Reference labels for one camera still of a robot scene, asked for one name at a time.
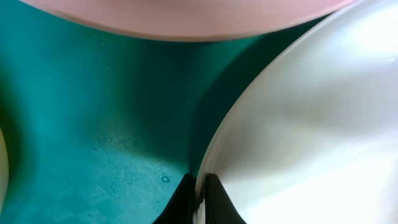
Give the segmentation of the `white plate with sauce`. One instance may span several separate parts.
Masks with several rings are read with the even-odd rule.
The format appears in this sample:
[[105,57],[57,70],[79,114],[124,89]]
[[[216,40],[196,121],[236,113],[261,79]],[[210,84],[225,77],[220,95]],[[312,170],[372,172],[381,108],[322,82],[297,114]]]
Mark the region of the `white plate with sauce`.
[[397,0],[357,1],[272,61],[217,129],[228,223],[397,222]]

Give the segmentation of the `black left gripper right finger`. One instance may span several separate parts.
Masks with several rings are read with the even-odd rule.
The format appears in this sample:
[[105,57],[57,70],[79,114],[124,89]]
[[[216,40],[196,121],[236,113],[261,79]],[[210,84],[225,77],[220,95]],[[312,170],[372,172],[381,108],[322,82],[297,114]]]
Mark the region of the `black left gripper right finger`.
[[205,224],[246,224],[216,174],[205,179]]

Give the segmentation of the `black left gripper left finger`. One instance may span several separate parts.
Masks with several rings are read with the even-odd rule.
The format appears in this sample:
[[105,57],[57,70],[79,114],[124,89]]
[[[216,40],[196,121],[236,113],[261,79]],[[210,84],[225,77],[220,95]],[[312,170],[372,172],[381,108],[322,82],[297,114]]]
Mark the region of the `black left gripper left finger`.
[[162,213],[153,224],[192,224],[196,178],[185,174]]

